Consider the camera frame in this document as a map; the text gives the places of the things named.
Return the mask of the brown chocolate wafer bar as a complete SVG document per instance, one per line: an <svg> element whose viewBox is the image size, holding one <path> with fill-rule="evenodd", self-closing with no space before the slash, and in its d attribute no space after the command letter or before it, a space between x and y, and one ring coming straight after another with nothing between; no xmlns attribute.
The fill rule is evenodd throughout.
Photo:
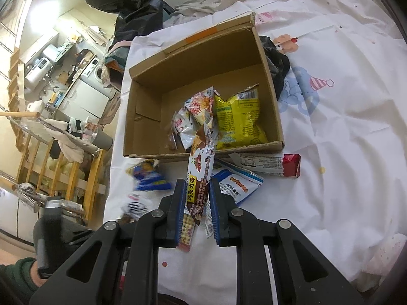
<svg viewBox="0 0 407 305"><path fill-rule="evenodd" d="M204 123L197 131L190 150L186 178L186 206L178 248L188 252L195 227L204 216L209 196L209 183L214 165L212 131Z"/></svg>

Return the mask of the yellow blue snack packet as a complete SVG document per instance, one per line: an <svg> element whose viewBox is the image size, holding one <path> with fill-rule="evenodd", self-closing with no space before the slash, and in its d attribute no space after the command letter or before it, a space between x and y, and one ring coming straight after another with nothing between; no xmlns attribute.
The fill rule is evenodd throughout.
<svg viewBox="0 0 407 305"><path fill-rule="evenodd" d="M152 159L146 159L126 169L126 174L135 180L135 191L166 191L172 185L159 172L158 164Z"/></svg>

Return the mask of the white blue snack bag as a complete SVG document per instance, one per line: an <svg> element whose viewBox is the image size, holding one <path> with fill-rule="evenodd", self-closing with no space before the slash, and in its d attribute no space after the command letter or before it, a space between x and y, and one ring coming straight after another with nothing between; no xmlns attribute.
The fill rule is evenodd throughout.
<svg viewBox="0 0 407 305"><path fill-rule="evenodd" d="M215 161L211 178L219 183L222 193L233 197L237 205L258 190L264 182L257 174L220 160Z"/></svg>

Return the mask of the red white carton box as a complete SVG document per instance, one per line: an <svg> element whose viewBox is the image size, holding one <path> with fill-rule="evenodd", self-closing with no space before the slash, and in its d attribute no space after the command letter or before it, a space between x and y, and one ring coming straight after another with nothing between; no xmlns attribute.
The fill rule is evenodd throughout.
<svg viewBox="0 0 407 305"><path fill-rule="evenodd" d="M229 157L236 166L252 172L284 178L298 178L301 174L299 154L231 153Z"/></svg>

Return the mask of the white washing machine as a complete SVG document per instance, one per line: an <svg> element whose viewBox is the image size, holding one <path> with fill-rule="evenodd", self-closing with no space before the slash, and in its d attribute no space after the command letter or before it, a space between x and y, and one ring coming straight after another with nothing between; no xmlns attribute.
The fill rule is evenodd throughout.
<svg viewBox="0 0 407 305"><path fill-rule="evenodd" d="M95 55L92 58L92 60L87 64L87 66L84 68L79 79L88 84L90 87L97 90L98 92L107 96L109 99L112 99L117 91L111 85L104 87L104 85L102 84L101 74L102 74L102 62L98 58L98 56Z"/></svg>

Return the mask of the yellow green chip bag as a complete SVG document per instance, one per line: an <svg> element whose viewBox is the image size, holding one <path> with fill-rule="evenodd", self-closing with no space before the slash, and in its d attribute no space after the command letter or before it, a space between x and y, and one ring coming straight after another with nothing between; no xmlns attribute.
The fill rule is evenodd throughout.
<svg viewBox="0 0 407 305"><path fill-rule="evenodd" d="M267 143L258 119L260 101L258 83L224 100L214 90L214 107L218 124L216 149L231 149Z"/></svg>

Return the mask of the white orange snack bag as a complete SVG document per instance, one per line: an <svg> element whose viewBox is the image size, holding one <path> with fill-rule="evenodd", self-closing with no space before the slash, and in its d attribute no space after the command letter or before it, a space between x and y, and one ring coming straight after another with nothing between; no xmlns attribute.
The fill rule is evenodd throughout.
<svg viewBox="0 0 407 305"><path fill-rule="evenodd" d="M187 151L199 128L206 124L212 129L214 123L214 88L209 87L191 96L183 107L174 114L172 128L179 137L182 147Z"/></svg>

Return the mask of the dark grey cloth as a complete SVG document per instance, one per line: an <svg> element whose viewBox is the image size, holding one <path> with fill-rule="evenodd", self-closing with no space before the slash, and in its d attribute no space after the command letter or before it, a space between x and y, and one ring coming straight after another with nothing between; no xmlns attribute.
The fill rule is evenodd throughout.
<svg viewBox="0 0 407 305"><path fill-rule="evenodd" d="M267 64L272 76L274 91L277 100L284 89L284 81L290 69L290 61L285 54L282 54L269 37L260 36L260 41L266 55Z"/></svg>

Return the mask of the white printed bed sheet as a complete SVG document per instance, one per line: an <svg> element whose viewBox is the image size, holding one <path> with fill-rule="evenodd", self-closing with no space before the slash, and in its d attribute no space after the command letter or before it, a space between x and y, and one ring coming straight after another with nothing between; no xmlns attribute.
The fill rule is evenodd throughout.
<svg viewBox="0 0 407 305"><path fill-rule="evenodd" d="M133 39L128 66L254 12L261 35L298 49L278 106L296 179L267 176L242 207L291 221L355 286L383 244L406 236L406 42L380 0L246 0Z"/></svg>

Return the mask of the wooden crib rail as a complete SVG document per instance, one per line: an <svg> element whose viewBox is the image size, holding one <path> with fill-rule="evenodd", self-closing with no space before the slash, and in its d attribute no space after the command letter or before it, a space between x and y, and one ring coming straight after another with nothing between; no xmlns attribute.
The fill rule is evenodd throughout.
<svg viewBox="0 0 407 305"><path fill-rule="evenodd" d="M33 133L23 124L23 118L31 118L46 127L45 120L36 112L8 111L1 108L1 115L6 117L10 124L14 125L13 131L16 134L16 147L21 152L21 160L16 178L5 175L1 176L2 185L10 186L13 190L19 191L19 185L24 182L34 180L32 174L37 175L36 189L34 193L25 192L21 199L37 211L45 205L45 197L61 194L63 202L61 204L63 214L88 223L92 218L95 204L95 195L106 193L106 186L99 183L99 173L104 166L104 156L107 151L94 145L83 143L83 141L66 134L71 142L82 145L85 153L92 156L90 172L87 178L80 177L81 164L79 162L69 163L68 159L59 153L55 160L54 168L50 168L51 148L54 140L45 140Z"/></svg>

